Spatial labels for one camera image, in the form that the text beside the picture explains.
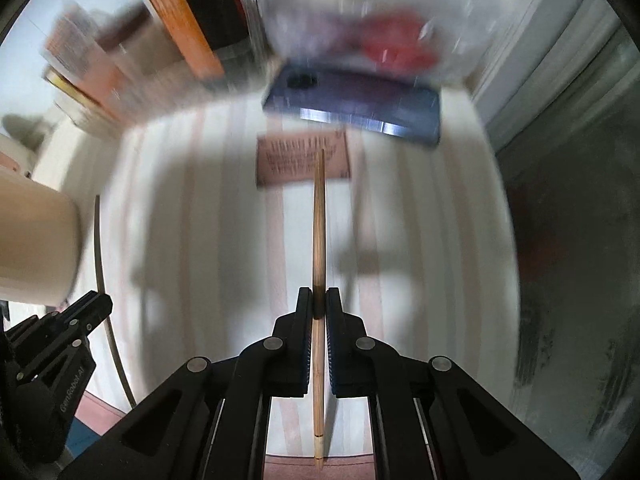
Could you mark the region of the yellow seasoning box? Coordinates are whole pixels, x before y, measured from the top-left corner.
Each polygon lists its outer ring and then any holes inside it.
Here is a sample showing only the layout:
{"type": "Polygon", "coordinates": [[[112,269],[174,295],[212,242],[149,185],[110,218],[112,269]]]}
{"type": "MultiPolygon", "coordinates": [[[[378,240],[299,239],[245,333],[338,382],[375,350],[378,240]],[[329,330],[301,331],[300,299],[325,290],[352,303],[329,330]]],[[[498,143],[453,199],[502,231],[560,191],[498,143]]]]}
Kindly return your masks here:
{"type": "Polygon", "coordinates": [[[122,134],[122,125],[95,100],[77,89],[71,82],[48,66],[43,79],[55,88],[55,105],[72,123],[92,136],[116,138],[122,134]]]}

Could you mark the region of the brown lid spice jar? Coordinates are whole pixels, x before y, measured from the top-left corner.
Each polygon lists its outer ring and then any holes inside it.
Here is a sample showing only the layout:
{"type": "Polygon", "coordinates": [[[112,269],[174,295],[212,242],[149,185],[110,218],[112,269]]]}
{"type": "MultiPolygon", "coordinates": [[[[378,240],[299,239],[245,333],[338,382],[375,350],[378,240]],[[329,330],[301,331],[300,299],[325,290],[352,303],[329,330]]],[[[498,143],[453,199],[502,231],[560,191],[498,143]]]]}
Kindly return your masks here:
{"type": "Polygon", "coordinates": [[[142,2],[120,10],[106,22],[99,29],[96,44],[117,68],[116,99],[146,87],[189,88],[195,82],[164,24],[142,2]]]}

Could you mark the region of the beige ribbed utensil cup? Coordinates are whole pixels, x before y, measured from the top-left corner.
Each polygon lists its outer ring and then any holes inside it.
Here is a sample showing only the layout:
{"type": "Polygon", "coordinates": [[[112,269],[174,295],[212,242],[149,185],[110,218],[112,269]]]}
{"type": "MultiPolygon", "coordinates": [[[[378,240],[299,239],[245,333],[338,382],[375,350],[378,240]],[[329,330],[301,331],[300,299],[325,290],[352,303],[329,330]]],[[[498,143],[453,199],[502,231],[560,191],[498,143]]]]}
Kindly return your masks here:
{"type": "Polygon", "coordinates": [[[62,304],[80,251],[77,207],[65,194],[1,170],[1,298],[62,304]]]}

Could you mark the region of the light wooden chopstick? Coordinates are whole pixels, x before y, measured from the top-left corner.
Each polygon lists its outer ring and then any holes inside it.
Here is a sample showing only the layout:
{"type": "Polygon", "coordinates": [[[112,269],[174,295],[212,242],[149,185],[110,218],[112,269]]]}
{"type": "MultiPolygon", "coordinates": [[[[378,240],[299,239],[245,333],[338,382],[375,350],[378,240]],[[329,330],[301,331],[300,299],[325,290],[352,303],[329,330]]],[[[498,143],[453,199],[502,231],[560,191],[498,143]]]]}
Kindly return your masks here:
{"type": "Polygon", "coordinates": [[[323,467],[324,453],[324,350],[326,350],[326,151],[316,156],[314,168],[314,230],[312,231],[311,324],[312,419],[314,420],[314,463],[323,467]]]}

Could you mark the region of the clear plastic bag red item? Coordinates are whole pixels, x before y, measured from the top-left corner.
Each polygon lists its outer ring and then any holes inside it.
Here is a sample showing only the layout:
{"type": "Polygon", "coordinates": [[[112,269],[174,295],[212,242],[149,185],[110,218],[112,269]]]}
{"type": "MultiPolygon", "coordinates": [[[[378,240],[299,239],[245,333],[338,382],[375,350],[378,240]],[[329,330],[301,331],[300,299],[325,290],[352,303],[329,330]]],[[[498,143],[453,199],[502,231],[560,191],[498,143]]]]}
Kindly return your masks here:
{"type": "Polygon", "coordinates": [[[500,0],[257,1],[282,58],[404,79],[465,79],[502,24],[500,0]]]}

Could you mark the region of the striped cat print placemat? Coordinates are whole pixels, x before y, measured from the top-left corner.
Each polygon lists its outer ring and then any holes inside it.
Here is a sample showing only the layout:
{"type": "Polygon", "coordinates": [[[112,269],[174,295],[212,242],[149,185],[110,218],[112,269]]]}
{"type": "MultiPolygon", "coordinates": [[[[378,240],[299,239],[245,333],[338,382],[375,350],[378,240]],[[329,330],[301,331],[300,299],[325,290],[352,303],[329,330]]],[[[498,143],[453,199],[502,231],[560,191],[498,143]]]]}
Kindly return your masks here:
{"type": "MultiPolygon", "coordinates": [[[[311,132],[250,94],[126,132],[61,122],[37,182],[75,202],[72,296],[104,266],[122,356],[90,339],[89,389],[120,410],[192,356],[236,356],[268,336],[311,282],[309,182],[260,188],[264,134],[311,132]]],[[[326,281],[368,334],[426,360],[449,356],[501,402],[513,390],[518,266],[494,154],[468,92],[442,92],[436,148],[348,130],[350,175],[326,186],[326,281]]]]}

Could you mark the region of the dark brown chopstick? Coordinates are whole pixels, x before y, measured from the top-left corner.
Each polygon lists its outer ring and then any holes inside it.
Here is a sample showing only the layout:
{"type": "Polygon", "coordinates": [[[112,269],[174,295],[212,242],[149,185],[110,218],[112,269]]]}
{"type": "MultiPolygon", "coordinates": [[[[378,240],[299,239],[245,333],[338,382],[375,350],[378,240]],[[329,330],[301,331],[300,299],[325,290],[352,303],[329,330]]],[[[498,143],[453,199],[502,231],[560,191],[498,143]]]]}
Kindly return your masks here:
{"type": "MultiPolygon", "coordinates": [[[[97,195],[94,198],[94,205],[93,205],[94,274],[96,274],[96,287],[98,288],[98,292],[100,294],[105,295],[106,291],[105,291],[105,281],[104,281],[104,271],[103,271],[100,213],[101,213],[101,201],[100,201],[100,196],[97,195]]],[[[137,406],[137,401],[134,398],[134,393],[132,392],[124,366],[122,365],[122,358],[120,357],[120,353],[118,351],[114,328],[111,321],[111,315],[107,315],[107,318],[105,320],[105,333],[106,333],[108,348],[110,349],[110,352],[111,352],[112,361],[113,361],[120,385],[122,386],[122,391],[125,393],[125,396],[129,403],[130,408],[135,408],[137,406]]]]}

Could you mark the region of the brown leather placemat label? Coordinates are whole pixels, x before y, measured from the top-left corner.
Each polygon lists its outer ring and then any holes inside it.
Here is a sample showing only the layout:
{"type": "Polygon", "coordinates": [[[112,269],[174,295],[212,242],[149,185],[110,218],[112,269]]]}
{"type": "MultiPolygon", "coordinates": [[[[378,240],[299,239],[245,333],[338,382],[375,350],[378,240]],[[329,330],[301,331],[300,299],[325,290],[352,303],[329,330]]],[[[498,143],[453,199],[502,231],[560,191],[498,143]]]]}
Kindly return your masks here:
{"type": "Polygon", "coordinates": [[[258,188],[314,180],[317,155],[324,151],[327,179],[349,179],[346,131],[307,130],[266,134],[257,139],[258,188]]]}

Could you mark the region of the orange seasoning packet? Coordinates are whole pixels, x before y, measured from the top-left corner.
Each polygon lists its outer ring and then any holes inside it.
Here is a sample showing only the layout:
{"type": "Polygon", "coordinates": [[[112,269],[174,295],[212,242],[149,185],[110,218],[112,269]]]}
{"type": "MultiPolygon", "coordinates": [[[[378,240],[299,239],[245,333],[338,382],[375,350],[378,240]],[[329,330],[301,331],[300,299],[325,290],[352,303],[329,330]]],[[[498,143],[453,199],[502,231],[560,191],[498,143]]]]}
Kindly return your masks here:
{"type": "Polygon", "coordinates": [[[77,3],[66,4],[43,45],[49,65],[107,114],[126,122],[120,94],[130,79],[96,42],[96,22],[77,3]]]}

